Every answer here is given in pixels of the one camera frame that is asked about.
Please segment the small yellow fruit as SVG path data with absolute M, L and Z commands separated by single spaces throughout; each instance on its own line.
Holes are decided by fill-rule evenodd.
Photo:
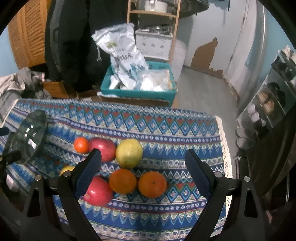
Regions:
M 61 175 L 62 175 L 64 172 L 66 172 L 66 171 L 73 171 L 74 168 L 75 168 L 74 166 L 70 166 L 70 165 L 64 166 L 64 167 L 61 169 L 59 175 L 61 176 Z

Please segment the red apple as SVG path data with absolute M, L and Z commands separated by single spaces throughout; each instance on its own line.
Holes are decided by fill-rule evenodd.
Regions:
M 113 190 L 106 180 L 96 176 L 82 198 L 91 205 L 106 206 L 113 198 Z
M 98 149 L 101 152 L 102 162 L 111 162 L 115 159 L 116 144 L 109 139 L 105 138 L 92 138 L 89 141 L 89 151 Z

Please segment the small orange tangerine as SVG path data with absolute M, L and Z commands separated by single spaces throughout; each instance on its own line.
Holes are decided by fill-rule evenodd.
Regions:
M 80 154 L 89 152 L 89 141 L 85 137 L 78 137 L 74 141 L 74 149 Z

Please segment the orange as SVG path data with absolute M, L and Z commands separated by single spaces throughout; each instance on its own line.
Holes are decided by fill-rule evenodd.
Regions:
M 116 193 L 129 194 L 136 189 L 137 178 L 130 170 L 118 169 L 111 174 L 109 185 Z
M 158 198 L 165 193 L 166 178 L 156 171 L 144 173 L 138 180 L 138 190 L 147 198 Z

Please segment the green yellow pear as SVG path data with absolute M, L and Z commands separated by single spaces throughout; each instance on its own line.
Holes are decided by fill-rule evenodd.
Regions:
M 143 148 L 140 142 L 136 139 L 128 138 L 117 146 L 115 158 L 121 168 L 132 169 L 140 163 L 142 155 Z

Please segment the dark glass plate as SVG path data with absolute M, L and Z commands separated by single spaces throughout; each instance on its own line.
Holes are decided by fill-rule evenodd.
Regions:
M 30 113 L 14 132 L 15 137 L 12 151 L 21 151 L 22 158 L 17 164 L 26 164 L 33 161 L 40 154 L 45 143 L 47 132 L 47 116 L 43 110 Z

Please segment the blue patterned tablecloth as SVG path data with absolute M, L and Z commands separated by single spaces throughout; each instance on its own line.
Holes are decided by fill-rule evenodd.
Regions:
M 40 156 L 6 169 L 23 192 L 29 192 L 37 175 L 56 177 L 64 166 L 83 161 L 85 155 L 73 146 L 78 137 L 106 138 L 116 144 L 136 139 L 144 151 L 133 169 L 136 177 L 156 171 L 166 178 L 166 192 L 156 199 L 134 191 L 114 194 L 106 206 L 81 200 L 81 208 L 102 240 L 184 240 L 206 205 L 185 165 L 188 149 L 194 150 L 213 171 L 232 176 L 222 121 L 216 116 L 74 99 L 20 99 L 10 107 L 2 125 L 14 132 L 36 110 L 43 110 L 48 118 Z

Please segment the grey white clothes pile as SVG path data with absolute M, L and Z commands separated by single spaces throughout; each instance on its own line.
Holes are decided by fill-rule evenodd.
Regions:
M 32 71 L 25 67 L 17 73 L 1 77 L 1 123 L 15 101 L 21 98 L 52 99 L 43 87 L 45 73 Z

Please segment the shoe rack with shoes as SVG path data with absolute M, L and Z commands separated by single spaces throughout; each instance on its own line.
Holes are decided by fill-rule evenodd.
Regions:
M 277 52 L 271 69 L 248 105 L 236 119 L 238 148 L 246 151 L 263 139 L 295 104 L 295 51 Z

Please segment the black hanging clothes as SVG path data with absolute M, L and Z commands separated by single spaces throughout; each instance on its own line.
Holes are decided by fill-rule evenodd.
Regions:
M 82 93 L 100 85 L 110 56 L 92 35 L 126 22 L 127 1 L 51 1 L 45 30 L 49 79 L 66 90 Z

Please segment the white printed plastic bag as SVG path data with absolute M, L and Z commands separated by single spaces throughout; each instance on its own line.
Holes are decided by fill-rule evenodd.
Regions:
M 149 67 L 134 38 L 134 24 L 125 23 L 96 30 L 97 47 L 110 55 L 113 74 L 128 90 L 136 88 L 139 73 Z

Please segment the clear plastic bag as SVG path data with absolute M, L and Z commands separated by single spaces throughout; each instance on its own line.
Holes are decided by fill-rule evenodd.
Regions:
M 164 92 L 172 90 L 168 69 L 144 70 L 138 74 L 135 90 Z

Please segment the teal plastic crate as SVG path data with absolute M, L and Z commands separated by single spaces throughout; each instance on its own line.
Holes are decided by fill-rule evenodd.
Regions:
M 111 75 L 113 74 L 111 66 L 107 69 L 105 77 L 100 86 L 100 91 L 103 95 L 115 95 L 121 98 L 142 98 L 142 99 L 154 99 L 164 100 L 169 102 L 171 106 L 174 102 L 177 94 L 176 82 L 174 80 L 171 66 L 165 62 L 147 61 L 149 69 L 151 70 L 168 70 L 170 73 L 172 90 L 169 91 L 144 91 L 144 90 L 121 90 L 121 89 L 109 89 L 111 83 Z

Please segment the white door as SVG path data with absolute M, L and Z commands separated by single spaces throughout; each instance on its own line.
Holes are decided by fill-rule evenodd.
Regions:
M 267 20 L 259 1 L 246 1 L 240 33 L 224 79 L 240 111 L 250 102 L 266 51 Z

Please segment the wooden louvered cabinet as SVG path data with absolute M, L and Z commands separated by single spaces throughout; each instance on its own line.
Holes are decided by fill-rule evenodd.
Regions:
M 8 24 L 11 49 L 19 69 L 45 63 L 45 28 L 50 0 L 29 0 Z

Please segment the white patterned storage box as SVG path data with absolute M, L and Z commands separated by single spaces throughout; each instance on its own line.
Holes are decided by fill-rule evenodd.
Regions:
M 145 58 L 169 61 L 172 34 L 164 35 L 136 30 L 136 44 Z

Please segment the wooden shelf rack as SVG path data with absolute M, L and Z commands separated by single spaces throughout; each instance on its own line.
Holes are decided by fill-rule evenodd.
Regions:
M 140 9 L 140 2 L 141 1 L 131 1 L 128 0 L 128 5 L 127 5 L 127 19 L 126 22 L 129 23 L 131 22 L 130 20 L 130 15 L 131 14 L 136 14 L 136 15 L 151 15 L 151 16 L 159 16 L 159 18 L 168 18 L 171 20 L 171 31 L 169 36 L 171 36 L 171 46 L 170 46 L 170 51 L 168 53 L 168 56 L 163 57 L 151 57 L 148 56 L 148 58 L 151 59 L 161 59 L 168 61 L 170 64 L 173 61 L 173 53 L 174 53 L 174 47 L 175 47 L 175 42 L 176 42 L 176 37 L 177 37 L 177 29 L 178 29 L 178 23 L 179 23 L 179 17 L 180 17 L 180 8 L 181 8 L 181 1 L 174 1 L 171 3 L 170 1 L 149 1 L 150 9 Z M 166 9 L 155 9 L 155 3 L 166 3 L 168 4 Z

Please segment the white pot on shelf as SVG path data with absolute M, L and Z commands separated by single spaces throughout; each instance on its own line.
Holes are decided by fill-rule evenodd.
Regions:
M 145 11 L 155 11 L 159 13 L 166 13 L 168 9 L 168 4 L 164 1 L 145 1 L 144 10 Z

